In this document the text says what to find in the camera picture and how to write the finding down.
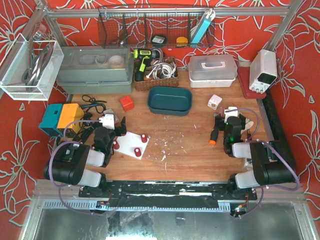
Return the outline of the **red cube power socket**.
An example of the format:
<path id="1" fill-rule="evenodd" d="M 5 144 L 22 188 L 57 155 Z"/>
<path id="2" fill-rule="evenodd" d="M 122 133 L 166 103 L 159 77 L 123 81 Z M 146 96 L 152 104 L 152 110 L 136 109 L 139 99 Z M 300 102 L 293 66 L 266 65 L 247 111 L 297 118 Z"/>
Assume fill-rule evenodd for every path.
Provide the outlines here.
<path id="1" fill-rule="evenodd" d="M 135 107 L 134 102 L 129 95 L 120 98 L 119 102 L 125 112 L 130 111 Z"/>

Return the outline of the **clear small parts box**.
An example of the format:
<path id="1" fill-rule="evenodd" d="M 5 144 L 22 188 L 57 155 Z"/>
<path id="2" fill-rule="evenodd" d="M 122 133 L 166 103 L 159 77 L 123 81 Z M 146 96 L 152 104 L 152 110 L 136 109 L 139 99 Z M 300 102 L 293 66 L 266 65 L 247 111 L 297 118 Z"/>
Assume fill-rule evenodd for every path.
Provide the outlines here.
<path id="1" fill-rule="evenodd" d="M 104 110 L 103 114 L 104 115 L 113 115 L 113 116 L 116 115 L 115 112 L 111 108 Z"/>

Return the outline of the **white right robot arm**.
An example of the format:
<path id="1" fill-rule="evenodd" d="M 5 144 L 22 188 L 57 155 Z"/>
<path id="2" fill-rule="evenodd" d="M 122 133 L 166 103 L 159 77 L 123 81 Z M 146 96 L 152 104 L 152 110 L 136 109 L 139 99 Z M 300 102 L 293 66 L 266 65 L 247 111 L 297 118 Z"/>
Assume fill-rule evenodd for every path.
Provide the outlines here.
<path id="1" fill-rule="evenodd" d="M 228 182 L 232 190 L 279 186 L 295 181 L 297 175 L 284 156 L 285 149 L 279 141 L 243 140 L 246 118 L 239 116 L 214 117 L 214 127 L 209 143 L 217 143 L 219 132 L 223 132 L 223 150 L 232 158 L 243 158 L 251 162 L 252 169 L 230 176 Z"/>

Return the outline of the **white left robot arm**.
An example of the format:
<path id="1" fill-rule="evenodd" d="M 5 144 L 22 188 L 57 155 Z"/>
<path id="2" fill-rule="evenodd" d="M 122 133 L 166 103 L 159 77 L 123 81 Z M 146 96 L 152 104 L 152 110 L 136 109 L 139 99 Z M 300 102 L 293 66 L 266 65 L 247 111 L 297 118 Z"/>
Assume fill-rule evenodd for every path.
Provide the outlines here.
<path id="1" fill-rule="evenodd" d="M 76 141 L 59 144 L 44 168 L 44 178 L 57 187 L 83 185 L 98 188 L 106 177 L 100 172 L 86 169 L 86 166 L 105 168 L 114 154 L 116 138 L 127 133 L 125 117 L 114 127 L 107 125 L 107 117 L 104 115 L 96 122 L 92 146 Z"/>

